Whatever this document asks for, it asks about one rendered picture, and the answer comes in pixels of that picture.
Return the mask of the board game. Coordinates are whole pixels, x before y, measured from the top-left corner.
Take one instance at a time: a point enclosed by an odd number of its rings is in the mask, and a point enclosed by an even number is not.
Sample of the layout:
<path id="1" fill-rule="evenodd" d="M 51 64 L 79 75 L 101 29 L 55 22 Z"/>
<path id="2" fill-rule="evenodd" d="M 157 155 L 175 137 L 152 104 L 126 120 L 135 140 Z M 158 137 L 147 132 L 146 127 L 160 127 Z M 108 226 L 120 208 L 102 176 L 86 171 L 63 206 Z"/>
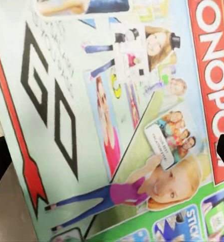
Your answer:
<path id="1" fill-rule="evenodd" d="M 224 0 L 0 0 L 0 124 L 38 242 L 224 242 Z"/>

